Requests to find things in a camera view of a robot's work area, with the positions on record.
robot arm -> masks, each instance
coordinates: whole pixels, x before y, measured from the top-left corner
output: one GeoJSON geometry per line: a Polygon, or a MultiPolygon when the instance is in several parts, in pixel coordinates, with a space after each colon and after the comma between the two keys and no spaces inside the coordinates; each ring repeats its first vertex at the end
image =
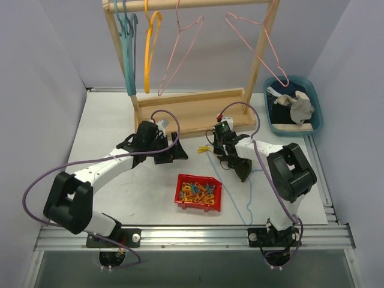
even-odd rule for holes
{"type": "MultiPolygon", "coordinates": [[[[228,166],[244,182],[252,170],[252,161],[258,158],[251,137],[237,135],[232,127],[230,118],[223,118],[214,126],[214,153],[221,161],[228,161],[228,166]]],[[[303,151],[295,143],[283,146],[256,141],[256,144],[259,154],[266,156],[272,181],[289,214],[297,214],[301,201],[317,181],[303,151]]],[[[278,202],[269,222],[277,231],[292,227],[292,221],[278,202]]]]}
{"type": "MultiPolygon", "coordinates": [[[[147,156],[153,157],[155,164],[171,163],[175,159],[188,159],[179,141],[162,153],[154,155],[145,153],[168,147],[166,125],[167,120],[156,124],[143,121],[136,134],[127,137],[105,156],[109,160],[73,174],[59,173],[44,207],[44,216],[74,234],[85,231],[118,241],[121,236],[121,223],[106,214],[93,211],[93,196],[113,178],[145,161],[147,156]],[[116,157],[128,153],[133,155],[116,157]]],[[[171,135],[172,140],[175,141],[177,134],[171,135]]]]}

white wall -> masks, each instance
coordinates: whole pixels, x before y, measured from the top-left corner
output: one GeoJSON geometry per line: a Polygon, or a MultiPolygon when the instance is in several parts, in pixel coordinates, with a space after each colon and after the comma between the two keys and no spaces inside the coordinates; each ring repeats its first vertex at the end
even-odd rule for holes
{"type": "MultiPolygon", "coordinates": [[[[38,0],[2,3],[0,39],[0,283],[20,287],[40,227],[22,194],[67,159],[85,89],[38,0]]],[[[31,193],[36,215],[51,181],[31,193]]]]}
{"type": "Polygon", "coordinates": [[[367,287],[384,282],[383,11],[383,1],[352,0],[309,76],[324,117],[316,147],[367,287]]]}
{"type": "MultiPolygon", "coordinates": [[[[123,87],[124,80],[106,24],[101,0],[40,0],[59,38],[87,87],[123,87]]],[[[281,65],[289,74],[307,76],[329,36],[334,30],[349,0],[282,0],[272,30],[272,41],[281,65]]],[[[266,5],[242,5],[181,10],[182,25],[205,15],[205,24],[169,89],[224,89],[246,86],[253,58],[252,52],[225,21],[225,13],[263,20],[266,5]]],[[[175,12],[163,11],[164,20],[155,51],[151,87],[156,91],[177,36],[175,12]]],[[[137,39],[137,87],[143,87],[143,48],[147,21],[139,13],[137,39]]],[[[239,25],[253,46],[260,28],[239,25]]],[[[179,63],[190,45],[191,34],[182,36],[174,64],[179,63]]],[[[266,61],[272,67],[275,60],[270,48],[266,61]]],[[[262,68],[257,86],[270,77],[262,68]]]]}

clothes hanger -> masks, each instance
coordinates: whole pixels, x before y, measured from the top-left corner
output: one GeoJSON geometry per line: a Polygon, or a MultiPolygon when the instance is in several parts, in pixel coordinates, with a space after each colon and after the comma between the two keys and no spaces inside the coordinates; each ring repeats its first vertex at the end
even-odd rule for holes
{"type": "Polygon", "coordinates": [[[165,89],[167,89],[169,83],[172,81],[173,77],[176,75],[176,73],[179,71],[181,65],[184,63],[184,60],[186,59],[186,57],[188,56],[194,42],[196,41],[196,38],[197,36],[199,35],[200,33],[200,30],[203,26],[203,23],[204,23],[204,16],[201,15],[195,22],[189,24],[187,27],[185,28],[181,28],[180,26],[180,20],[179,20],[179,12],[178,12],[178,9],[179,9],[179,3],[180,3],[180,0],[177,1],[176,3],[176,18],[177,18],[177,23],[178,23],[178,29],[179,29],[179,34],[178,34],[178,37],[176,38],[176,42],[175,42],[175,45],[173,47],[173,50],[172,50],[172,54],[170,56],[170,59],[169,59],[169,62],[168,62],[168,66],[167,66],[167,70],[166,70],[166,74],[164,76],[164,78],[162,79],[161,83],[160,83],[160,86],[158,88],[158,91],[157,91],[157,95],[158,96],[161,96],[165,89]],[[167,78],[168,76],[168,72],[169,72],[169,67],[170,67],[170,64],[172,63],[172,59],[173,59],[173,56],[175,55],[175,50],[176,50],[176,47],[178,46],[178,43],[179,43],[179,39],[180,39],[180,35],[182,32],[188,30],[189,28],[191,28],[192,26],[196,25],[196,24],[200,24],[199,28],[197,29],[197,32],[196,32],[196,35],[194,36],[193,40],[192,40],[192,43],[191,45],[189,46],[186,54],[184,55],[184,57],[182,58],[179,66],[177,67],[177,69],[175,70],[175,72],[173,72],[172,76],[170,77],[169,81],[165,84],[165,86],[163,87],[163,84],[164,84],[164,81],[165,79],[167,78]]]}
{"type": "Polygon", "coordinates": [[[265,32],[265,35],[266,35],[266,37],[267,37],[267,39],[268,39],[269,45],[271,46],[271,49],[272,49],[272,51],[273,51],[273,53],[274,53],[274,55],[275,55],[275,59],[276,59],[276,61],[277,61],[277,68],[279,68],[279,70],[280,70],[281,72],[283,72],[284,77],[285,77],[286,80],[287,80],[287,83],[284,84],[284,83],[283,83],[283,82],[276,76],[276,74],[275,74],[275,73],[268,67],[268,65],[265,64],[265,62],[263,61],[263,59],[262,59],[259,55],[256,54],[256,57],[258,57],[258,59],[260,60],[260,62],[261,62],[261,63],[262,63],[262,64],[269,70],[269,72],[271,72],[271,74],[272,74],[272,75],[273,75],[273,76],[280,82],[280,84],[281,84],[283,87],[288,87],[288,85],[289,85],[289,79],[288,79],[288,76],[287,76],[287,74],[285,73],[285,71],[280,67],[280,62],[279,62],[279,60],[278,60],[278,56],[277,56],[277,54],[276,54],[276,51],[275,51],[275,49],[274,49],[274,46],[272,45],[271,39],[269,38],[269,35],[268,35],[268,33],[267,33],[266,29],[265,29],[265,22],[266,22],[267,18],[269,17],[269,13],[270,13],[270,11],[271,11],[271,8],[273,7],[273,3],[274,3],[274,0],[273,0],[273,2],[272,2],[272,5],[271,5],[270,8],[269,8],[267,14],[265,15],[264,21],[263,21],[262,23],[255,22],[255,21],[252,21],[252,20],[250,20],[250,19],[243,18],[243,17],[238,17],[238,16],[232,14],[231,12],[227,12],[227,13],[226,13],[226,21],[227,21],[228,24],[232,27],[232,29],[233,29],[233,30],[240,36],[241,40],[242,40],[242,41],[248,46],[248,48],[251,49],[251,51],[254,52],[254,53],[255,53],[254,49],[248,44],[248,42],[244,39],[244,37],[240,34],[240,32],[239,32],[239,31],[234,27],[234,25],[230,22],[230,20],[229,20],[229,16],[235,18],[235,20],[242,20],[242,21],[245,21],[245,22],[248,22],[248,23],[252,23],[252,24],[256,24],[256,25],[259,25],[259,26],[263,27],[264,32],[265,32]]]}
{"type": "Polygon", "coordinates": [[[117,1],[113,0],[116,10],[116,17],[121,26],[121,44],[124,65],[124,79],[127,93],[129,96],[136,95],[136,32],[138,19],[135,13],[132,13],[130,19],[127,14],[125,0],[123,0],[124,18],[121,19],[118,13],[117,1]]]}
{"type": "Polygon", "coordinates": [[[163,20],[163,16],[159,11],[155,11],[152,14],[152,17],[149,17],[148,14],[148,0],[145,0],[144,2],[144,8],[145,8],[145,17],[148,19],[148,29],[146,31],[146,44],[145,44],[145,60],[144,60],[144,91],[146,93],[149,93],[149,74],[151,73],[151,65],[152,65],[152,58],[154,55],[154,50],[156,47],[156,42],[157,42],[157,36],[158,32],[160,30],[161,26],[161,21],[163,20]],[[156,26],[156,33],[155,33],[155,38],[152,44],[152,50],[151,50],[151,55],[149,55],[149,45],[151,43],[151,38],[153,35],[153,30],[154,30],[154,22],[155,19],[157,18],[157,26],[156,26]]]}

yellow object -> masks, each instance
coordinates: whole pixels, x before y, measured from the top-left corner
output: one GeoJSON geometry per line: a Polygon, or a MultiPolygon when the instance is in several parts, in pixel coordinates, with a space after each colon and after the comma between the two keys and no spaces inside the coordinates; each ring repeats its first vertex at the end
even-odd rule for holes
{"type": "Polygon", "coordinates": [[[181,185],[180,194],[182,196],[181,201],[183,202],[194,202],[194,203],[202,203],[202,204],[210,204],[213,205],[215,203],[215,195],[208,194],[206,188],[200,183],[196,182],[195,186],[201,191],[199,194],[193,194],[191,189],[191,183],[183,182],[181,185]]]}
{"type": "Polygon", "coordinates": [[[205,152],[212,152],[211,150],[211,147],[210,146],[200,146],[197,150],[197,153],[205,153],[205,152]]]}
{"type": "Polygon", "coordinates": [[[152,14],[152,17],[149,18],[148,14],[148,0],[145,0],[145,17],[148,19],[148,29],[146,31],[146,44],[145,44],[145,60],[144,60],[144,90],[146,93],[149,93],[149,74],[151,72],[152,58],[154,55],[154,50],[156,47],[157,36],[160,30],[161,21],[163,20],[163,16],[159,11],[155,11],[152,14]],[[151,43],[151,38],[154,30],[154,22],[157,17],[157,27],[155,38],[152,44],[151,55],[149,55],[149,45],[151,43]]]}
{"type": "Polygon", "coordinates": [[[200,183],[195,183],[195,186],[200,189],[201,192],[206,192],[206,188],[202,186],[200,183]]]}

white table surface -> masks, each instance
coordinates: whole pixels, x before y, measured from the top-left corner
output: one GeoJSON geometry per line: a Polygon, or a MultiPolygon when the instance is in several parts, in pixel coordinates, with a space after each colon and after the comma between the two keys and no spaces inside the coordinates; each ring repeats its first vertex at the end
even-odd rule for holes
{"type": "MultiPolygon", "coordinates": [[[[147,97],[138,93],[138,97],[147,97]]],[[[308,157],[302,137],[278,137],[271,133],[266,119],[262,94],[254,94],[251,104],[261,118],[261,128],[256,140],[286,145],[297,143],[308,157]]],[[[108,154],[129,134],[134,133],[134,111],[131,101],[123,92],[90,92],[77,130],[69,161],[100,158],[108,154]]],[[[207,144],[205,137],[181,139],[189,160],[176,160],[170,164],[154,165],[152,158],[135,169],[120,174],[94,196],[94,210],[106,213],[122,224],[133,225],[232,225],[243,224],[228,193],[222,191],[221,212],[204,212],[200,209],[183,210],[173,202],[178,174],[212,176],[217,178],[206,153],[198,154],[199,146],[207,144]]],[[[211,154],[224,185],[230,191],[245,222],[251,222],[246,209],[250,183],[242,183],[234,170],[225,171],[211,154]]],[[[86,167],[69,167],[68,173],[86,167]]],[[[270,217],[276,203],[275,196],[263,172],[250,176],[253,184],[252,203],[254,225],[263,225],[270,217]]],[[[298,215],[304,224],[327,224],[326,215],[315,185],[302,201],[298,215]]]]}

